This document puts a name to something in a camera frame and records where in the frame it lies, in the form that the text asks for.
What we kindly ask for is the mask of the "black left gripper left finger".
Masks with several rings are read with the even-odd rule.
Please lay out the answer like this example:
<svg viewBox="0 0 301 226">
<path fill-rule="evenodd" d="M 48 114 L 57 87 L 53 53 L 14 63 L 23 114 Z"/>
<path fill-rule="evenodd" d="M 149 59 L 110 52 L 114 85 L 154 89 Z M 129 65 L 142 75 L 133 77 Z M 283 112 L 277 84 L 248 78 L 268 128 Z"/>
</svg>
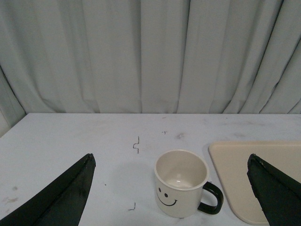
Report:
<svg viewBox="0 0 301 226">
<path fill-rule="evenodd" d="M 29 201 L 4 217 L 2 226 L 77 226 L 90 193 L 96 162 L 88 153 Z"/>
</svg>

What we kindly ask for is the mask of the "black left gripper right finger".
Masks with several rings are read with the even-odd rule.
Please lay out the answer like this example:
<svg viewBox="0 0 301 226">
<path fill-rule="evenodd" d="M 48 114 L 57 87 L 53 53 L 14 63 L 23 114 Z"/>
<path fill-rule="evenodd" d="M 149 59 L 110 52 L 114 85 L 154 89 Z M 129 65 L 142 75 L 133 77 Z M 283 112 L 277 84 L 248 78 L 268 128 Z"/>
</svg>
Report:
<svg viewBox="0 0 301 226">
<path fill-rule="evenodd" d="M 252 154 L 247 162 L 247 176 L 253 193 L 271 226 L 301 224 L 301 184 Z"/>
</svg>

